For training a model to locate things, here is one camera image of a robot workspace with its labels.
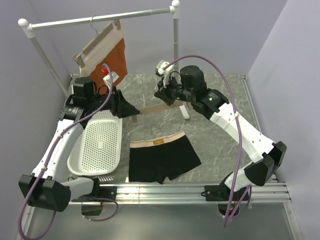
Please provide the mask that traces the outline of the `black underwear beige waistband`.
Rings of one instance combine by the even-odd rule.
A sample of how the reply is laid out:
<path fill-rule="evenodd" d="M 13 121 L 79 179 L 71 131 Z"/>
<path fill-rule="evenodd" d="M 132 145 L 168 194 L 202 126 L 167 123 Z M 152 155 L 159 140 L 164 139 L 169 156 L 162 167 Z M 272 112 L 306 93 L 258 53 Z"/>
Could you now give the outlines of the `black underwear beige waistband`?
<path fill-rule="evenodd" d="M 132 141 L 128 181 L 163 184 L 201 165 L 184 131 L 156 139 Z"/>

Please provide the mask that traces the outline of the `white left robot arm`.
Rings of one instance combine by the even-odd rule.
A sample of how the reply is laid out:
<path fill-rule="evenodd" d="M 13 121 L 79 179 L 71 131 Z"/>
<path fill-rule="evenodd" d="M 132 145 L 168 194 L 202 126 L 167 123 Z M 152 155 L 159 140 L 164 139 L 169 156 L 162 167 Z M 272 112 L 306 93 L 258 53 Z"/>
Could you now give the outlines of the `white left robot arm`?
<path fill-rule="evenodd" d="M 122 120 L 140 113 L 116 88 L 117 79 L 115 72 L 103 78 L 106 94 L 89 77 L 75 80 L 44 156 L 19 179 L 24 206 L 62 212 L 72 200 L 104 194 L 99 176 L 120 162 Z"/>

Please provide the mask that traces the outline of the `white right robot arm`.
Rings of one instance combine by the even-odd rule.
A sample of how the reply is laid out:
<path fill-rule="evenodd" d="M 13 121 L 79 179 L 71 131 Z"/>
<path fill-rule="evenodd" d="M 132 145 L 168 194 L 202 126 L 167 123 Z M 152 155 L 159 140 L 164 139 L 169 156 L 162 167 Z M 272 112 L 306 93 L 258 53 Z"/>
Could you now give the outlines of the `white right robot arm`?
<path fill-rule="evenodd" d="M 168 106 L 177 100 L 191 104 L 197 113 L 218 125 L 240 144 L 251 160 L 222 181 L 221 196 L 231 200 L 248 185 L 264 186 L 282 165 L 287 146 L 282 141 L 274 142 L 263 135 L 234 111 L 231 101 L 219 90 L 208 88 L 204 73 L 198 66 L 183 67 L 179 72 L 180 82 L 172 76 L 173 72 L 174 68 L 167 66 L 166 62 L 156 67 L 159 82 L 154 96 Z"/>

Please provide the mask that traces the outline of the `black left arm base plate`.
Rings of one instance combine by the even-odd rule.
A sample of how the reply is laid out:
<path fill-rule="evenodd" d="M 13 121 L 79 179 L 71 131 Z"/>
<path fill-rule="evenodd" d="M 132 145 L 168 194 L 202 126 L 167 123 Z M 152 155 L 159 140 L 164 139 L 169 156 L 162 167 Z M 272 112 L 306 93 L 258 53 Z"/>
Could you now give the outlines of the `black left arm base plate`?
<path fill-rule="evenodd" d="M 96 197 L 103 199 L 115 200 L 117 196 L 117 187 L 116 186 L 104 186 L 100 185 L 97 190 Z"/>

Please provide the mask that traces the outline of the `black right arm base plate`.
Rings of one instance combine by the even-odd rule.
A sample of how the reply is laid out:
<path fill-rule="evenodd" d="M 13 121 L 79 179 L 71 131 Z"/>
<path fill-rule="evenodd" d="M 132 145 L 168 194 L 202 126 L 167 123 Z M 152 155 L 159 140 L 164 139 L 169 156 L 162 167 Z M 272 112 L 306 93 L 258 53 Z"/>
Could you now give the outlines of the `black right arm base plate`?
<path fill-rule="evenodd" d="M 207 202 L 227 201 L 219 185 L 205 185 L 204 191 L 202 191 L 200 195 L 204 197 Z"/>

